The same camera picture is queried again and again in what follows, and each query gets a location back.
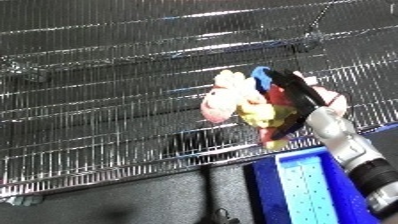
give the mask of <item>colorful toy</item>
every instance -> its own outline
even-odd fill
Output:
[[[277,127],[284,124],[285,119],[296,113],[291,102],[284,95],[283,89],[272,84],[272,80],[264,74],[268,67],[257,67],[246,78],[240,72],[223,70],[214,78],[212,90],[206,94],[201,104],[201,113],[212,123],[228,120],[235,112],[247,124],[258,129],[262,145],[270,150],[279,150],[286,146],[289,138],[272,140],[271,136]],[[343,116],[347,109],[345,97],[320,86],[314,86],[314,77],[304,79],[308,85],[324,98],[326,103]]]

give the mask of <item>metal wire rack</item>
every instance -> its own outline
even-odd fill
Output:
[[[0,1],[0,199],[256,159],[199,104],[225,68],[289,68],[398,121],[398,17],[376,0]],[[308,130],[284,150],[319,144]]]

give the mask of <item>plush toy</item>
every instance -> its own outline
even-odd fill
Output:
[[[295,112],[293,107],[270,104],[256,89],[259,80],[253,76],[246,79],[242,73],[224,70],[214,81],[212,90],[201,104],[202,115],[208,121],[224,122],[237,112],[243,121],[258,128],[260,141],[267,149],[278,150],[288,143],[287,138],[273,141],[269,136],[288,115]]]
[[[212,90],[201,104],[203,116],[212,123],[228,120],[233,113],[247,124],[258,129],[260,142],[270,150],[279,150],[286,146],[289,138],[272,140],[271,136],[277,127],[292,113],[296,113],[291,102],[286,98],[283,89],[273,85],[263,71],[267,67],[257,67],[250,78],[240,72],[222,71],[214,79]],[[314,77],[304,78],[325,100],[325,102],[343,116],[347,110],[345,97],[334,91],[316,86]]]

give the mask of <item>black surface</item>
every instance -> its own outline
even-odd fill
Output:
[[[397,137],[398,130],[370,136],[396,168]],[[203,169],[202,172],[53,195],[35,207],[2,204],[0,223],[199,224],[207,223],[208,214],[219,207],[227,209],[232,217],[239,218],[244,224],[261,223],[255,186],[247,172],[237,165]]]

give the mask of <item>pink plush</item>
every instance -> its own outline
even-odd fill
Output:
[[[206,120],[221,123],[228,120],[236,110],[237,97],[232,89],[213,88],[202,101],[200,110]]]

